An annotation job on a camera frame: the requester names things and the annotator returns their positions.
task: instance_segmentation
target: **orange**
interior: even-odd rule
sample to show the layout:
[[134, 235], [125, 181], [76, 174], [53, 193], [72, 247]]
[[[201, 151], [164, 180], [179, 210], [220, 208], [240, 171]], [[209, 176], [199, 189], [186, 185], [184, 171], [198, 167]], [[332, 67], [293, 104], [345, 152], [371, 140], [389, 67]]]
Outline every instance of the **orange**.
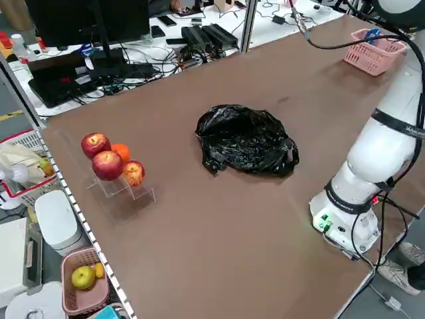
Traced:
[[113, 144], [112, 151], [121, 156], [124, 163], [130, 160], [130, 149], [125, 144]]

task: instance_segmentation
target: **white desk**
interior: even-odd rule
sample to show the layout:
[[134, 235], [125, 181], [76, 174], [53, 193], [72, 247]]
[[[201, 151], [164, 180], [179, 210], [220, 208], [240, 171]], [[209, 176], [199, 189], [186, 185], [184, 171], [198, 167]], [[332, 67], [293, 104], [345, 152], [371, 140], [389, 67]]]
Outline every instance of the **white desk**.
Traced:
[[[278, 10], [277, 5], [273, 5], [272, 7], [263, 7], [265, 0], [259, 2], [257, 5], [257, 11], [259, 13], [256, 14], [256, 18], [254, 21], [254, 30], [251, 36], [251, 47], [257, 47], [258, 45], [263, 45], [264, 43], [269, 43], [276, 39], [280, 39], [283, 37], [287, 37], [288, 35], [292, 35], [294, 33], [299, 32], [298, 28], [295, 25], [278, 25], [272, 22], [271, 16], [272, 13]], [[288, 23], [294, 23], [294, 20], [290, 18], [291, 10], [284, 5], [284, 0], [275, 0], [271, 1], [271, 3], [279, 3], [280, 10], [275, 12], [278, 16], [285, 16]], [[337, 19], [342, 16], [341, 13], [336, 11], [330, 11], [328, 14], [323, 13], [323, 11], [316, 11], [313, 6], [316, 3], [311, 2], [310, 0], [298, 0], [296, 3], [296, 7], [299, 12], [303, 13], [306, 17], [311, 17], [315, 23], [318, 25], [322, 23], [326, 23], [328, 21]], [[212, 23], [217, 23], [224, 29], [229, 32], [234, 31], [235, 37], [239, 40], [242, 36], [243, 30], [243, 21], [245, 19], [245, 10], [239, 10], [234, 7], [232, 11], [236, 11], [237, 17], [233, 13], [229, 13], [223, 15], [221, 18], [219, 17], [218, 9], [215, 6], [205, 8], [204, 14], [205, 18], [203, 19], [203, 25], [209, 25]], [[170, 17], [177, 22], [177, 25], [174, 27], [166, 27], [161, 21], [157, 18], [150, 19], [150, 25], [159, 25], [163, 31], [165, 32], [165, 37], [156, 38], [153, 40], [153, 43], [149, 46], [144, 45], [141, 41], [135, 41], [132, 43], [124, 44], [125, 47], [129, 48], [126, 50], [130, 59], [134, 61], [140, 62], [158, 62], [153, 59], [164, 59], [168, 53], [172, 50], [165, 43], [165, 39], [168, 38], [180, 38], [181, 37], [181, 27], [190, 27], [191, 26], [191, 18], [193, 17], [202, 17], [202, 14], [190, 16], [188, 19], [178, 18], [176, 15], [170, 15]], [[313, 23], [307, 24], [309, 27], [314, 26]], [[32, 49], [39, 49], [38, 45], [31, 46]], [[60, 53], [56, 48], [51, 48], [47, 53], [48, 56], [55, 56], [57, 54], [66, 54], [70, 53], [76, 49], [79, 49], [80, 45], [70, 46], [67, 51]], [[236, 52], [236, 49], [232, 49], [226, 52], [227, 55]], [[46, 55], [40, 55], [40, 58], [48, 58]], [[173, 67], [171, 65], [164, 66], [164, 71], [171, 70]], [[26, 70], [17, 70], [15, 71], [15, 76], [23, 87], [24, 91], [29, 97], [29, 100], [33, 103], [35, 110], [37, 111], [39, 116], [51, 117], [63, 112], [67, 112], [69, 110], [78, 108], [82, 105], [75, 101], [69, 101], [67, 103], [61, 104], [55, 108], [47, 108], [41, 100], [34, 94], [34, 92], [30, 89], [28, 85], [28, 81], [31, 79], [31, 75]], [[91, 92], [90, 96], [99, 96], [102, 97], [102, 93]], [[93, 102], [94, 99], [89, 98], [81, 98], [85, 103]]]

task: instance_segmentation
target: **red apple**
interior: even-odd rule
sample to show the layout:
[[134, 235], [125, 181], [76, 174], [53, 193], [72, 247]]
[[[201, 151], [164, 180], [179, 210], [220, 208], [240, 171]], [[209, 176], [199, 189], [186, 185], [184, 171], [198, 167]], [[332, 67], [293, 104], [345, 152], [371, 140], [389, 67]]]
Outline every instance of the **red apple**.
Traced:
[[103, 151], [94, 157], [92, 167], [101, 180], [113, 181], [122, 174], [124, 162], [116, 152]]
[[82, 139], [81, 148], [84, 154], [92, 160], [98, 153], [110, 151], [111, 143], [105, 134], [91, 133]]
[[130, 186], [140, 185], [145, 177], [145, 169], [138, 161], [128, 161], [124, 164], [122, 175]]

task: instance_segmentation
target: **blue object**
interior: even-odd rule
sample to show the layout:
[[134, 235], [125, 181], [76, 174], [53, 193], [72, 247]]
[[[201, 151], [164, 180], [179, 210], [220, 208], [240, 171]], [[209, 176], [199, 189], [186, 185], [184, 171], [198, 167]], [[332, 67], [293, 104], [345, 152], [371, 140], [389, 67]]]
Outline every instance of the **blue object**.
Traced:
[[118, 316], [118, 314], [115, 312], [112, 306], [106, 306], [94, 318], [95, 319], [120, 319], [121, 317]]
[[91, 43], [88, 43], [88, 44], [82, 45], [80, 47], [80, 52], [81, 52], [81, 55], [84, 58], [88, 58], [93, 53], [93, 46], [92, 46], [92, 44]]
[[[371, 29], [371, 30], [367, 31], [365, 40], [366, 39], [373, 39], [373, 38], [375, 38], [379, 35], [381, 35], [381, 32], [379, 31], [379, 29]], [[370, 45], [375, 45], [376, 40], [370, 40], [370, 41], [367, 41], [367, 42]]]

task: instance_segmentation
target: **computer monitor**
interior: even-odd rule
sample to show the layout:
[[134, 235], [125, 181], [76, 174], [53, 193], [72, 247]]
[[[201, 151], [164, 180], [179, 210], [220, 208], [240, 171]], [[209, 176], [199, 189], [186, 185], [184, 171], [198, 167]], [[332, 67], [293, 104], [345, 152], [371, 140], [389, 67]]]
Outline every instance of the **computer monitor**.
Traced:
[[38, 35], [48, 47], [134, 41], [150, 32], [147, 0], [25, 2]]

